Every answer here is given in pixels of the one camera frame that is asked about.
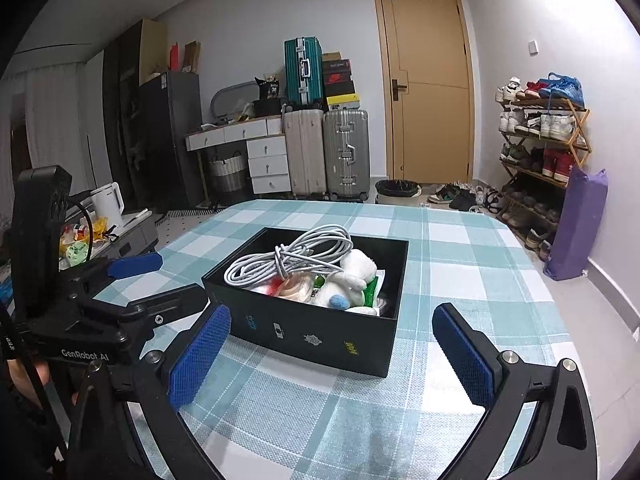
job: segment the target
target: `white kettle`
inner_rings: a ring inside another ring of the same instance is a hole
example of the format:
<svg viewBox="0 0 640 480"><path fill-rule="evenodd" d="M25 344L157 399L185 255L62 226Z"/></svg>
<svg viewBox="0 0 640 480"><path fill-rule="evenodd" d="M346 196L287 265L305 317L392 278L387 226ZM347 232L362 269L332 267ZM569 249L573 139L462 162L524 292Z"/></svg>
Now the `white kettle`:
<svg viewBox="0 0 640 480"><path fill-rule="evenodd" d="M124 225L122 220L124 202L117 182L94 189L91 192L91 200L94 202L96 215L106 217L107 229L114 225L116 227Z"/></svg>

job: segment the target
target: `checkered tablecloth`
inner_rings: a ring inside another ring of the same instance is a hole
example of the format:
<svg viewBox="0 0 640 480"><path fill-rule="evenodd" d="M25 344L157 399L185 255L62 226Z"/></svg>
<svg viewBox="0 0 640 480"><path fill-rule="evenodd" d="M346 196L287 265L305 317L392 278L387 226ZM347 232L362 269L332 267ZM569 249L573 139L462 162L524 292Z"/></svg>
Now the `checkered tablecloth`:
<svg viewBox="0 0 640 480"><path fill-rule="evenodd" d="M228 480L436 479L482 415L431 331L450 301L499 349L532 363L577 360L546 289L514 235L481 214L354 203L259 200L213 216L160 251L158 272L120 280L97 298L126 304L201 277L265 226L340 224L352 234L409 240L398 332L385 379L324 367L230 336L195 402L181 409ZM183 319L156 330L165 349ZM156 472L171 473L140 409L136 427ZM532 415L527 406L494 478L505 474Z"/></svg>

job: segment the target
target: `black refrigerator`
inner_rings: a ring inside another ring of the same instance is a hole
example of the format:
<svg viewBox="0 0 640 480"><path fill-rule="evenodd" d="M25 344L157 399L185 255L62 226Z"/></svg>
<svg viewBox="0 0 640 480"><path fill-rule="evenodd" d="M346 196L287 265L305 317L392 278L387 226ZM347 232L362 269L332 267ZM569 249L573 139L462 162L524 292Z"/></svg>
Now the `black refrigerator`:
<svg viewBox="0 0 640 480"><path fill-rule="evenodd" d="M204 200L195 152L185 137L202 124L197 74L164 72L140 87L140 142L134 173L142 187L140 206L155 212L193 209Z"/></svg>

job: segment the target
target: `white cable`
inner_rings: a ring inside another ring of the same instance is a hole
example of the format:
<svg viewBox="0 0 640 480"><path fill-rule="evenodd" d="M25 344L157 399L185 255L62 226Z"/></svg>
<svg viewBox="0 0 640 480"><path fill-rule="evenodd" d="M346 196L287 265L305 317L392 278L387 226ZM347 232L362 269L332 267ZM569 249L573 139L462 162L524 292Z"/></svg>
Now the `white cable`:
<svg viewBox="0 0 640 480"><path fill-rule="evenodd" d="M314 247L331 241L334 244L330 248L314 254ZM274 276L285 280L292 272L331 274L342 270L336 264L351 249L351 235L344 227L335 224L314 227L289 246L280 244L271 253L248 254L238 258L225 271L225 282L245 288L266 282Z"/></svg>

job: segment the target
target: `white stuffed toy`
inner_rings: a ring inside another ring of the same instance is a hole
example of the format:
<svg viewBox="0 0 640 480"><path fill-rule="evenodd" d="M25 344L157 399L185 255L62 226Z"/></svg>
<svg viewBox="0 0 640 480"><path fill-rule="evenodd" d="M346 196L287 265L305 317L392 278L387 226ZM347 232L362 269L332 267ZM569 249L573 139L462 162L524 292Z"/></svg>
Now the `white stuffed toy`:
<svg viewBox="0 0 640 480"><path fill-rule="evenodd" d="M347 310L364 305L364 289L376 277L375 262L359 249L352 249L340 259L342 272L329 274L312 303Z"/></svg>

